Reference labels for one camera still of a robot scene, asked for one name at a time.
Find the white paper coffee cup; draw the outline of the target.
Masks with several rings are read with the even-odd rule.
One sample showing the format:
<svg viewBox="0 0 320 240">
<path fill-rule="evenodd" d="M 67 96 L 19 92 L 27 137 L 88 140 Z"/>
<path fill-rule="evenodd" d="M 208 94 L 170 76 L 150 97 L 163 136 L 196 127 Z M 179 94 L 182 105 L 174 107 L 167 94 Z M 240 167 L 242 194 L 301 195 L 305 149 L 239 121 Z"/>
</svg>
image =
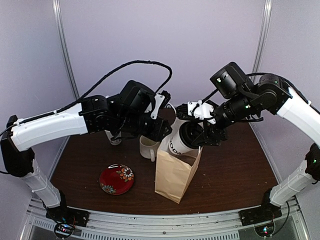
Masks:
<svg viewBox="0 0 320 240">
<path fill-rule="evenodd" d="M 191 133 L 188 131 L 189 122 L 181 124 L 168 142 L 168 152 L 173 156 L 180 156 L 196 149 L 191 145 Z"/>
</svg>

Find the brown paper bag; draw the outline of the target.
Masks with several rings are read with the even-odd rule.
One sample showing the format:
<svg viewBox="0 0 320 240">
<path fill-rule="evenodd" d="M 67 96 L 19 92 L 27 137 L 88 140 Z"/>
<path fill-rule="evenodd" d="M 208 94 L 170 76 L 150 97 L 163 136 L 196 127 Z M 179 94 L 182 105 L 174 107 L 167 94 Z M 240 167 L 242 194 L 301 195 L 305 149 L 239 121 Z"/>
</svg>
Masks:
<svg viewBox="0 0 320 240">
<path fill-rule="evenodd" d="M 169 140 L 185 121 L 178 119 L 176 107 L 170 103 L 167 107 L 174 111 L 174 122 L 172 132 L 160 142 L 157 150 L 154 191 L 179 204 L 198 169 L 203 148 L 199 146 L 182 155 L 169 153 Z"/>
</svg>

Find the black plastic cup lid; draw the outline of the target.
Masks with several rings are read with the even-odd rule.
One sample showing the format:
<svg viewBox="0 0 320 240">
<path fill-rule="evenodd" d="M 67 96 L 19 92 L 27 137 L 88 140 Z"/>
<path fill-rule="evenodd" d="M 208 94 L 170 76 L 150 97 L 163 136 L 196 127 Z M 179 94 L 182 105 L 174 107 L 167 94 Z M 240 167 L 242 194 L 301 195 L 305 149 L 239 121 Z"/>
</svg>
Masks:
<svg viewBox="0 0 320 240">
<path fill-rule="evenodd" d="M 196 122 L 187 121 L 179 127 L 179 136 L 188 148 L 196 149 L 204 145 L 204 129 Z"/>
</svg>

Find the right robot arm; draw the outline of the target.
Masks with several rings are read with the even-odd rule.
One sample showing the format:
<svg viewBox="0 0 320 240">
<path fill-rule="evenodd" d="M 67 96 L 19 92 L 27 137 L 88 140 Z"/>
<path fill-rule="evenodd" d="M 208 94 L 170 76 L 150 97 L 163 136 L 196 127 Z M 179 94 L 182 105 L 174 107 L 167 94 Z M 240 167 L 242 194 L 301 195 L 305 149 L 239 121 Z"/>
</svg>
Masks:
<svg viewBox="0 0 320 240">
<path fill-rule="evenodd" d="M 259 73 L 253 83 L 251 75 L 235 62 L 217 71 L 210 81 L 225 98 L 221 105 L 199 100 L 187 103 L 187 116 L 209 124 L 204 137 L 212 131 L 219 139 L 220 130 L 235 123 L 262 121 L 261 113 L 269 112 L 274 118 L 286 121 L 309 137 L 313 143 L 298 168 L 285 180 L 265 193 L 266 199 L 256 210 L 259 220 L 268 220 L 287 200 L 307 185 L 320 180 L 320 112 L 287 79 L 273 73 Z"/>
</svg>

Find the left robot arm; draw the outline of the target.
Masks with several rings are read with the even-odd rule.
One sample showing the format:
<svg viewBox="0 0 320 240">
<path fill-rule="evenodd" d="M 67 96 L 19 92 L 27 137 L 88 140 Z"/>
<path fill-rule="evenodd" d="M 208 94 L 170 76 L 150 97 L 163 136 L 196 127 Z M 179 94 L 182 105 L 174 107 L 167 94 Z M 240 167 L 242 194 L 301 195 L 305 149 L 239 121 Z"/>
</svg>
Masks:
<svg viewBox="0 0 320 240">
<path fill-rule="evenodd" d="M 111 133 L 119 140 L 122 133 L 131 138 L 145 136 L 159 142 L 172 132 L 169 122 L 158 115 L 170 101 L 167 91 L 156 93 L 144 84 L 130 80 L 119 94 L 94 95 L 80 99 L 65 110 L 55 110 L 28 119 L 9 118 L 0 140 L 7 172 L 21 178 L 61 222 L 72 218 L 63 194 L 40 170 L 33 146 L 72 135 Z"/>
</svg>

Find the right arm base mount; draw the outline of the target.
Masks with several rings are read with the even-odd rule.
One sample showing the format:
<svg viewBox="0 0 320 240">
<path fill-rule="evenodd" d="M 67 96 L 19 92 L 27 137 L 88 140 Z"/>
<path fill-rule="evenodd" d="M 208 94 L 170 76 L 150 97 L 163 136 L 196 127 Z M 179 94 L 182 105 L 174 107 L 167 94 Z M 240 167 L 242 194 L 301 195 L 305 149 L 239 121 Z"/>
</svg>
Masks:
<svg viewBox="0 0 320 240">
<path fill-rule="evenodd" d="M 242 226 L 271 221 L 281 216 L 281 205 L 273 204 L 270 201 L 263 201 L 260 206 L 239 211 Z"/>
</svg>

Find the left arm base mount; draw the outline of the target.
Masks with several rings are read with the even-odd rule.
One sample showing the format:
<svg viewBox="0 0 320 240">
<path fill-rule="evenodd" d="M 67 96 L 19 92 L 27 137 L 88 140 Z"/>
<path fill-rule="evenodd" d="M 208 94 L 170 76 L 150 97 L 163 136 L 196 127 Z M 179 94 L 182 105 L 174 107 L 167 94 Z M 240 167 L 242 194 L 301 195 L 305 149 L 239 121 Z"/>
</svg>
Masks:
<svg viewBox="0 0 320 240">
<path fill-rule="evenodd" d="M 86 227 L 90 213 L 86 210 L 59 206 L 55 208 L 47 208 L 45 216 L 56 223 L 64 223 L 76 227 Z"/>
</svg>

